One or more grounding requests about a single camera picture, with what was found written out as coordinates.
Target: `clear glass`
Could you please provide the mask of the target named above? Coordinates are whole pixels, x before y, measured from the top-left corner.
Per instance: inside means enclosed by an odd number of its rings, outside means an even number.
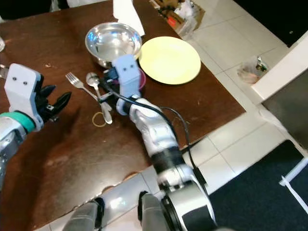
[[[0,37],[0,52],[3,51],[4,47],[5,47],[5,43],[3,39]]]

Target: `metal spoon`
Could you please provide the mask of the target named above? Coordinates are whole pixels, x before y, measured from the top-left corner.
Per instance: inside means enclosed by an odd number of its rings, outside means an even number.
[[[97,76],[97,74],[90,72],[87,74],[86,76],[86,80],[87,80],[87,84],[91,87],[94,87],[96,94],[98,96],[98,98],[101,98],[101,94],[98,90],[98,85],[100,83],[99,81],[99,77]],[[107,104],[106,102],[100,103],[101,109],[102,109],[102,113],[103,113],[103,117],[104,120],[107,124],[112,124],[112,118],[111,115],[109,113],[109,111],[111,110],[111,107],[109,106],[109,104]]]

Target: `wooden table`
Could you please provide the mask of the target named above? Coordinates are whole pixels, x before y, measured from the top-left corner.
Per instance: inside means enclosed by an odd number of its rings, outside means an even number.
[[[143,42],[158,36],[178,37],[146,0],[134,0],[134,5],[146,33]],[[99,106],[64,77],[72,71],[85,81],[88,72],[101,73],[84,39],[94,25],[116,21],[112,13],[112,1],[105,1],[0,25],[6,43],[0,63],[19,63],[42,73],[45,85],[57,85],[51,102],[66,91],[73,92],[59,122],[29,134],[7,166],[0,206],[5,231],[43,226],[151,164],[133,123],[113,111],[112,125],[93,126],[91,118]],[[9,107],[3,86],[0,80],[0,113]],[[244,112],[204,65],[198,77],[185,85],[169,86],[148,77],[144,97],[178,110],[189,122],[191,141]],[[183,148],[181,124],[167,115]]]

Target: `tile floor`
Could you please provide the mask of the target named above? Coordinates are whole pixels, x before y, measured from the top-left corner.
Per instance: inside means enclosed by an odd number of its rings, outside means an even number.
[[[208,134],[192,149],[209,194],[243,172],[285,139],[285,131],[266,122],[258,113],[263,108],[260,98],[249,84],[237,76],[241,62],[261,55],[270,67],[284,57],[287,48],[277,37],[232,0],[195,0],[206,13],[202,24],[187,41],[198,51],[202,62],[247,111],[245,114]],[[185,161],[190,165],[187,154]],[[147,190],[157,197],[162,194],[156,173],[149,167],[132,179],[103,195],[106,202],[105,231],[141,231],[137,220],[139,192]],[[60,231],[72,214],[53,221],[40,231]]]

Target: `metal bowl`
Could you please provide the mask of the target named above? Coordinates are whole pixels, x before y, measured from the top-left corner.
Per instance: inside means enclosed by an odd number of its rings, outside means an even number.
[[[122,23],[102,23],[86,35],[86,47],[94,61],[111,68],[111,61],[124,54],[133,54],[138,59],[142,40],[132,27]]]

